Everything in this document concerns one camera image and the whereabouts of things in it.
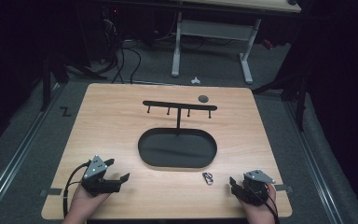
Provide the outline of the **metal floor rail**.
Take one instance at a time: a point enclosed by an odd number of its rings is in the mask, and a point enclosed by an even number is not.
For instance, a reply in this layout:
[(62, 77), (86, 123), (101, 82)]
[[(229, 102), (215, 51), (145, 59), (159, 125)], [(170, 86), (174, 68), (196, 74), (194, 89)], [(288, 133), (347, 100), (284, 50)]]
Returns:
[(296, 135), (300, 141), (300, 146), (305, 156), (305, 161), (309, 169), (312, 182), (318, 192), (319, 198), (327, 214), (330, 224), (344, 224), (343, 218), (337, 209), (336, 202), (333, 198), (330, 188), (324, 179), (323, 172), (321, 171), (314, 155), (311, 151), (310, 144), (303, 131), (298, 128), (296, 123), (296, 111), (291, 103), (283, 102), (283, 107), (289, 116), (292, 125), (295, 128)]
[(4, 129), (0, 137), (0, 202), (28, 155), (49, 110), (65, 87), (65, 84), (54, 84), (50, 89), (50, 100), (42, 105), (42, 85), (38, 85), (32, 97)]

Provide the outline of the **white desk frame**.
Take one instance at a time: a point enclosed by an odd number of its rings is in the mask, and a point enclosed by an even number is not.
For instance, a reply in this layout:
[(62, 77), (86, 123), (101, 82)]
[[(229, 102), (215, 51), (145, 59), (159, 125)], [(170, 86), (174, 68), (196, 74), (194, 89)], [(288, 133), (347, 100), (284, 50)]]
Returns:
[[(301, 12), (296, 0), (177, 0), (179, 7), (189, 4), (199, 4), (201, 7), (217, 7), (218, 9), (245, 9), (250, 12)], [(239, 54), (241, 69), (247, 84), (253, 83), (252, 74), (248, 64), (248, 57), (255, 42), (262, 19), (256, 16), (252, 25), (231, 24), (218, 21), (203, 21), (200, 19), (183, 19), (182, 13), (177, 13), (175, 48), (172, 58), (172, 76), (180, 74), (181, 37), (183, 35), (210, 37), (225, 40), (245, 42), (243, 52)]]

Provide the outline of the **grey tape strip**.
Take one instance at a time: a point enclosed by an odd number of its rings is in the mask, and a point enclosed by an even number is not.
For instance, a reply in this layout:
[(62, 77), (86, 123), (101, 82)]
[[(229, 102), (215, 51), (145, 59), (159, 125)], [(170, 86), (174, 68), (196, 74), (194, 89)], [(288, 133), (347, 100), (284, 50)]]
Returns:
[(62, 189), (50, 188), (50, 189), (42, 189), (39, 193), (40, 197), (47, 197), (48, 195), (61, 195)]
[(284, 184), (282, 184), (282, 185), (275, 185), (274, 187), (275, 187), (275, 189), (276, 189), (277, 191), (285, 191), (285, 192), (287, 192), (287, 193), (293, 192), (293, 188), (292, 188), (291, 186), (287, 186), (287, 185), (284, 185)]

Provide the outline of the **dark equipment tower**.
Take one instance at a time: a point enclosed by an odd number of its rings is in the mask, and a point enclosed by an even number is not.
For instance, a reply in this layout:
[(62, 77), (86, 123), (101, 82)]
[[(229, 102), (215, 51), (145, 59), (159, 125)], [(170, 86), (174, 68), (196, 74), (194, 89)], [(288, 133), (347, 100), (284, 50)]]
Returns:
[(117, 7), (101, 7), (103, 33), (107, 41), (107, 59), (114, 60), (120, 43), (119, 15)]

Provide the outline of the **black metal stand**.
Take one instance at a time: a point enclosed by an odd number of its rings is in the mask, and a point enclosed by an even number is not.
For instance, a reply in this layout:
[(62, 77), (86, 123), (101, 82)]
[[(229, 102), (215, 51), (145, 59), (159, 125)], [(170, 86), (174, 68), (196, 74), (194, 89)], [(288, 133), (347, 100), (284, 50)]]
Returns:
[(282, 89), (283, 101), (296, 100), (295, 122), (300, 131), (303, 131), (303, 116), (306, 109), (307, 76), (304, 74), (292, 74), (281, 77), (259, 88), (252, 90), (253, 94), (260, 94), (267, 90)]
[(66, 71), (66, 66), (70, 65), (87, 77), (104, 80), (100, 72), (89, 70), (86, 66), (76, 63), (67, 57), (60, 54), (48, 53), (43, 61), (43, 98), (41, 110), (46, 111), (51, 102), (51, 76), (54, 76), (56, 81), (61, 84), (66, 84), (69, 81), (69, 76)]

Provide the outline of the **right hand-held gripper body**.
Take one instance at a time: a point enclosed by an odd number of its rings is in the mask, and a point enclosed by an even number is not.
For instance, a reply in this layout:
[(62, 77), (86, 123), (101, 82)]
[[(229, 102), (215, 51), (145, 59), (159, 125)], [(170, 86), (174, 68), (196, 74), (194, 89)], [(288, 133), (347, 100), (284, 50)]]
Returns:
[(244, 173), (244, 201), (255, 206), (265, 203), (269, 197), (267, 183), (275, 184), (276, 181), (260, 169)]

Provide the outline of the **person's right hand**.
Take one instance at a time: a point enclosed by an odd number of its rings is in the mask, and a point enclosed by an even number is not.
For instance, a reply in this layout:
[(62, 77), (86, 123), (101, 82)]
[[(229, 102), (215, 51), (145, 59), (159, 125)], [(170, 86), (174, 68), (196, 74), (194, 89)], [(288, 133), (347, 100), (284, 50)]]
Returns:
[(276, 207), (276, 190), (270, 184), (267, 183), (268, 187), (268, 200), (266, 204), (254, 206), (243, 201), (240, 201), (240, 205), (246, 215), (248, 220), (274, 220), (277, 216), (277, 207)]

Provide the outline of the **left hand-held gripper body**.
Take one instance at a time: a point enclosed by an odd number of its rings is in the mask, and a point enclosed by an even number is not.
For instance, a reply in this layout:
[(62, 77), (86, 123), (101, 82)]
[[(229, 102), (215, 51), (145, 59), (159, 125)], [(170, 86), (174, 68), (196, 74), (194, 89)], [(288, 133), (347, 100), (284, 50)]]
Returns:
[(82, 176), (81, 186), (92, 196), (120, 191), (119, 180), (106, 180), (104, 178), (109, 167), (104, 162), (98, 155), (95, 155)]

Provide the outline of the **person's left hand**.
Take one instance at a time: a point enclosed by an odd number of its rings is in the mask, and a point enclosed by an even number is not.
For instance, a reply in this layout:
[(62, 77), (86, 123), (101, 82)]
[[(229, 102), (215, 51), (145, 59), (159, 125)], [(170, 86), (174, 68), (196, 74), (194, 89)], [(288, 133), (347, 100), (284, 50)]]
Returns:
[(99, 206), (109, 198), (109, 196), (110, 193), (92, 196), (79, 185), (74, 193), (66, 218), (88, 219), (97, 211)]

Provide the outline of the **black key stand with tray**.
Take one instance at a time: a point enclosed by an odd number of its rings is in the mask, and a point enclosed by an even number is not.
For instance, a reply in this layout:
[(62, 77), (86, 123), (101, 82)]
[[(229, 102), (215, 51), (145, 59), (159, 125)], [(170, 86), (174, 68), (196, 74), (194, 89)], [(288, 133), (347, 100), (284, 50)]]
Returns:
[(138, 152), (146, 164), (154, 167), (200, 169), (210, 165), (217, 153), (215, 139), (200, 129), (181, 127), (182, 110), (190, 115), (192, 110), (207, 111), (208, 118), (217, 109), (216, 105), (192, 105), (159, 101), (143, 101), (150, 112), (152, 106), (166, 107), (167, 114), (177, 109), (174, 128), (152, 128), (138, 140)]

